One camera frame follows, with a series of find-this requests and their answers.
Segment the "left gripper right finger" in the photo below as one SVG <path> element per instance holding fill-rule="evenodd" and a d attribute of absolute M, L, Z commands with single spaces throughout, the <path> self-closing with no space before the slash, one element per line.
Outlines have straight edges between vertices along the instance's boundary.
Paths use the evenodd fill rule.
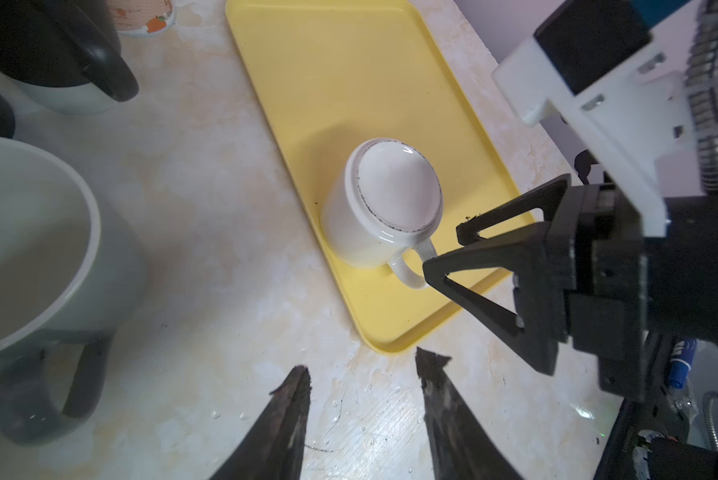
<path fill-rule="evenodd" d="M 519 479 L 445 372 L 448 356 L 418 348 L 416 369 L 437 479 Z"/>

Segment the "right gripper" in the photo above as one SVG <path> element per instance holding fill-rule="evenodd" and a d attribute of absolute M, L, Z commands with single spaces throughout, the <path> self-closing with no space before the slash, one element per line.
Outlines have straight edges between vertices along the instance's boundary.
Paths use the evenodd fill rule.
<path fill-rule="evenodd" d="M 562 324 L 574 349 L 596 356 L 602 390 L 642 401 L 648 260 L 641 219 L 614 184 L 571 183 L 570 174 L 560 175 L 461 223 L 457 239 L 466 247 L 425 261 L 424 278 L 541 374 L 555 372 L 554 325 Z M 487 228 L 534 209 L 548 225 L 545 252 L 538 241 L 478 242 Z M 518 280 L 513 311 L 450 278 L 489 268 Z"/>

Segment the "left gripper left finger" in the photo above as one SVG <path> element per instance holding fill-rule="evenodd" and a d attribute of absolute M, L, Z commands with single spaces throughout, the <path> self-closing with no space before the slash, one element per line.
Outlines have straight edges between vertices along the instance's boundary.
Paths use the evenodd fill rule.
<path fill-rule="evenodd" d="M 212 475 L 214 479 L 298 479 L 310 408 L 311 378 L 292 368 L 244 439 Z"/>

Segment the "grey mug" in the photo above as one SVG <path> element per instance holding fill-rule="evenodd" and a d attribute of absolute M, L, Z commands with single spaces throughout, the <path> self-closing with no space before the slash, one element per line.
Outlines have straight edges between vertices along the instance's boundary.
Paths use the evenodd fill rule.
<path fill-rule="evenodd" d="M 0 431 L 64 436 L 95 410 L 148 267 L 132 228 L 67 163 L 0 137 Z"/>

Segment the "black mug white base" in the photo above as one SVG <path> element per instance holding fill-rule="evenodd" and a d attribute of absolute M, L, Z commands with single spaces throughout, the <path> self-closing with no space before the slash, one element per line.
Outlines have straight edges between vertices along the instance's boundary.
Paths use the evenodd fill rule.
<path fill-rule="evenodd" d="M 0 72 L 64 114 L 100 113 L 139 93 L 105 1 L 0 1 Z"/>

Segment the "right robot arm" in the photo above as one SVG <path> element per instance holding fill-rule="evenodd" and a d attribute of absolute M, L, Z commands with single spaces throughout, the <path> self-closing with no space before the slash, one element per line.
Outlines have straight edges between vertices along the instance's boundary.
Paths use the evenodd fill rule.
<path fill-rule="evenodd" d="M 567 1 L 494 71 L 533 125 L 558 113 L 604 168 L 559 176 L 468 219 L 459 246 L 423 264 L 426 283 L 534 370 L 571 343 L 623 401 L 599 479 L 718 479 L 681 408 L 697 341 L 718 345 L 718 1 L 699 5 L 684 72 L 653 28 L 678 1 Z"/>

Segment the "blue white marker pen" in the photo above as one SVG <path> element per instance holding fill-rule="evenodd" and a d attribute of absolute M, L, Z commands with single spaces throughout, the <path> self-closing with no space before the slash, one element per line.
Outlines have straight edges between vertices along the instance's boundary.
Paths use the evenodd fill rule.
<path fill-rule="evenodd" d="M 673 389 L 684 388 L 689 372 L 692 369 L 698 341 L 688 338 L 677 341 L 669 359 L 666 383 Z"/>

